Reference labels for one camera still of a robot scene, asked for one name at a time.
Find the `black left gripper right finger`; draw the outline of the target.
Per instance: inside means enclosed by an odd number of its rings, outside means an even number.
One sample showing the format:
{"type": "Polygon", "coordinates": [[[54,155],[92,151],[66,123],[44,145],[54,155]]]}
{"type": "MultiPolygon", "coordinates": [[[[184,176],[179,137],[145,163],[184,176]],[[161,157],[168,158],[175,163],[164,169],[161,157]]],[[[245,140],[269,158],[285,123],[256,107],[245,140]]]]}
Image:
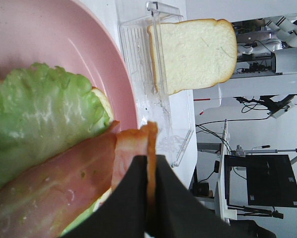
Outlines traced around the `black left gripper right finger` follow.
{"type": "Polygon", "coordinates": [[[237,231],[205,208],[157,155],[155,214],[146,223],[154,238],[236,238],[237,231]]]}

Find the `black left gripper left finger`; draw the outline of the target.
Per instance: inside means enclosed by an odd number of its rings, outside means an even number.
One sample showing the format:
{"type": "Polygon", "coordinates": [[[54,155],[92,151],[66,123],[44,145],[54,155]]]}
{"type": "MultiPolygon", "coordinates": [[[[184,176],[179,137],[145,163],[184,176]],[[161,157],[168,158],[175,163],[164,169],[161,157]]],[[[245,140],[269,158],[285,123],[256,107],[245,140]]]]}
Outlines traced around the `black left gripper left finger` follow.
{"type": "Polygon", "coordinates": [[[109,198],[64,238],[143,238],[147,208],[147,157],[135,156],[109,198]]]}

